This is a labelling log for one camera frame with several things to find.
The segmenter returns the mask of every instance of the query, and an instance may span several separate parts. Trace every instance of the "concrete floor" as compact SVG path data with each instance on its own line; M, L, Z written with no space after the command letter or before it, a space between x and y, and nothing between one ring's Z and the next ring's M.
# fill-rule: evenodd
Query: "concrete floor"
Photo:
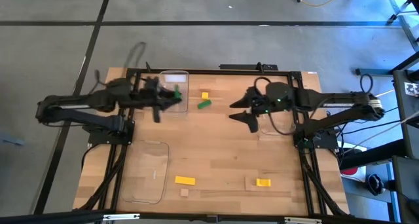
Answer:
M0 20L95 20L101 2L0 0ZM336 0L320 8L294 0L110 0L105 20L386 21L392 14L388 0ZM0 144L0 216L31 211L58 133L37 123L36 103L49 94L72 92L91 33L92 27L0 27L0 131L26 142L22 147ZM122 66L138 41L147 43L141 67L148 61L159 68L217 69L219 64L260 61L281 70L316 71L324 92L360 90L355 68L392 68L414 53L400 27L103 27L82 93L92 87L95 69L105 77L108 67ZM374 94L390 89L391 78L374 78ZM386 109L397 105L394 93L381 99ZM396 119L397 111L392 111L380 122L353 123L346 129ZM345 140L356 144L383 128ZM87 137L80 128L70 130L46 212L71 209ZM400 137L397 128L364 146ZM356 197L348 200L359 217L379 218L379 212L356 211L362 205L383 208L372 201L359 205L363 201Z

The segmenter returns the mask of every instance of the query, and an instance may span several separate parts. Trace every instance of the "wooden table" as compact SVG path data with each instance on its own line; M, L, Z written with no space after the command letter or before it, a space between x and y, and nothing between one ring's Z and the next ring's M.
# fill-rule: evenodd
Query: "wooden table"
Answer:
M110 68L107 81L120 77L122 71ZM260 130L253 134L247 125L228 118L243 111L228 106L244 95L255 78L189 75L187 113L163 113L162 122L154 123L149 110L136 110L135 134L127 152L117 211L307 215L299 155L292 137L273 133L263 117L259 119ZM285 77L268 78L287 82ZM302 72L302 78L304 88L320 91L316 73ZM259 81L257 86L264 92L265 85ZM209 92L212 105L198 109L202 91ZM278 128L290 130L290 112L273 116ZM318 110L314 117L325 117L325 112ZM74 208L82 206L102 182L109 148L101 145L87 154ZM328 150L316 152L324 187L348 212L336 158ZM175 176L194 177L196 185L176 184ZM256 178L271 179L271 187L257 187ZM188 197L181 196L181 189L189 190ZM311 191L319 212L313 185Z

